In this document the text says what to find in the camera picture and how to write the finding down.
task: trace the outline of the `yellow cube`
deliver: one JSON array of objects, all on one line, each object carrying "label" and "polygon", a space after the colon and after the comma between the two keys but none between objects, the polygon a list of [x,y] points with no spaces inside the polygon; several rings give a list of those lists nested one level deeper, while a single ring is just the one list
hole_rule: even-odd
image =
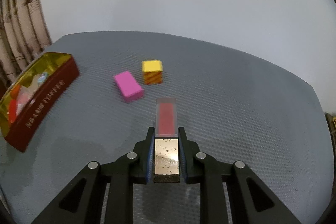
[{"label": "yellow cube", "polygon": [[162,83],[162,62],[150,60],[142,62],[143,80],[146,85]]}]

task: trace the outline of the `gray textured mat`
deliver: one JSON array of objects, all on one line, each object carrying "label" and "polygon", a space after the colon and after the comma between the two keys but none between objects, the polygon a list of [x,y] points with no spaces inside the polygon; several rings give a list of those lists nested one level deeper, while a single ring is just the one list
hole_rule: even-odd
[{"label": "gray textured mat", "polygon": [[[176,97],[179,126],[218,160],[245,161],[302,223],[331,196],[333,152],[311,86],[282,68],[222,46],[157,33],[67,35],[49,51],[74,55],[80,77],[60,97],[26,153],[9,149],[1,187],[19,224],[30,223],[91,160],[107,163],[145,138],[157,97]],[[112,76],[160,59],[162,85],[126,104]],[[134,187],[134,223],[199,223],[198,187]]]}]

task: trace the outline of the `curtain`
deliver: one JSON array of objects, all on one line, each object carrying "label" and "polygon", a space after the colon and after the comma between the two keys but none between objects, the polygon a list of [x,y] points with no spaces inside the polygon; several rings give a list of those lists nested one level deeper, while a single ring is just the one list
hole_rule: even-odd
[{"label": "curtain", "polygon": [[50,44],[40,0],[0,0],[0,81],[6,87]]}]

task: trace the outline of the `pink block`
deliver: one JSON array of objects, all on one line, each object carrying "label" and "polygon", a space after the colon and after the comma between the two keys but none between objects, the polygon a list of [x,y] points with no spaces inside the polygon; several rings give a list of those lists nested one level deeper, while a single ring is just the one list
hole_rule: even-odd
[{"label": "pink block", "polygon": [[143,96],[143,89],[134,79],[133,75],[127,70],[114,76],[125,102],[140,99]]}]

